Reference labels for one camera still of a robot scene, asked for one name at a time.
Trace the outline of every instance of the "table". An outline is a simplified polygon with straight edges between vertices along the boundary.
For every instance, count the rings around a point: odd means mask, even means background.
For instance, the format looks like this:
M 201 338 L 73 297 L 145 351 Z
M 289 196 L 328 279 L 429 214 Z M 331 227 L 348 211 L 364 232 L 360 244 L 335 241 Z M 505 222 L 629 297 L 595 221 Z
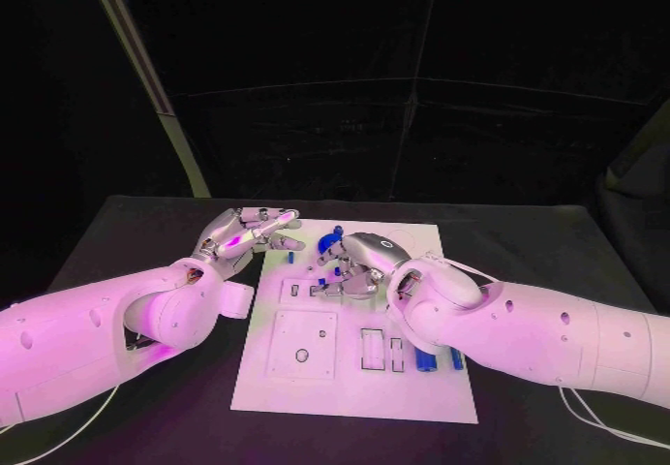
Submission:
M 296 208 L 304 218 L 432 223 L 445 256 L 501 280 L 652 313 L 647 297 L 580 206 L 109 197 L 50 291 L 170 264 L 233 206 Z M 260 259 L 234 281 L 255 286 Z M 468 360 L 478 425 L 230 411 L 247 320 L 219 318 L 194 349 L 125 383 L 87 429 L 43 464 L 66 463 L 667 463 L 667 450 L 625 442 L 564 410 L 557 389 Z M 105 394 L 0 437 L 0 463 L 51 447 Z M 670 411 L 585 392 L 602 421 L 670 442 Z

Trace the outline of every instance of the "oval hole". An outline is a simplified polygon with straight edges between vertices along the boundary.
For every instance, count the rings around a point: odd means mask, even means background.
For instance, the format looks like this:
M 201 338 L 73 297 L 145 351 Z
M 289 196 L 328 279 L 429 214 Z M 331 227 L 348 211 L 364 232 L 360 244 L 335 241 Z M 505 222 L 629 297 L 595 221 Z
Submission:
M 90 318 L 90 323 L 93 324 L 93 327 L 100 327 L 100 314 L 98 313 L 98 310 L 95 308 L 87 312 L 87 317 Z
M 27 334 L 27 332 L 21 333 L 21 345 L 30 349 L 31 347 L 31 336 Z

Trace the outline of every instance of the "robotic arm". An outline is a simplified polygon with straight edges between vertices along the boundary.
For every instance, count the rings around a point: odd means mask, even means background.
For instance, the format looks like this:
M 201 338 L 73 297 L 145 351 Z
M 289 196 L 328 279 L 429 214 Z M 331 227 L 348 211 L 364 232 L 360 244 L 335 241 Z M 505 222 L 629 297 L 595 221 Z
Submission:
M 670 319 L 514 283 L 478 287 L 443 258 L 412 260 L 393 241 L 357 232 L 318 260 L 338 260 L 327 295 L 367 298 L 412 344 L 458 349 L 481 365 L 544 385 L 615 392 L 670 408 Z
M 275 232 L 296 229 L 296 217 L 295 210 L 229 209 L 190 258 L 0 312 L 0 427 L 64 410 L 196 347 L 219 314 L 246 317 L 253 290 L 226 280 L 252 250 L 304 248 Z M 124 327 L 144 338 L 125 341 Z

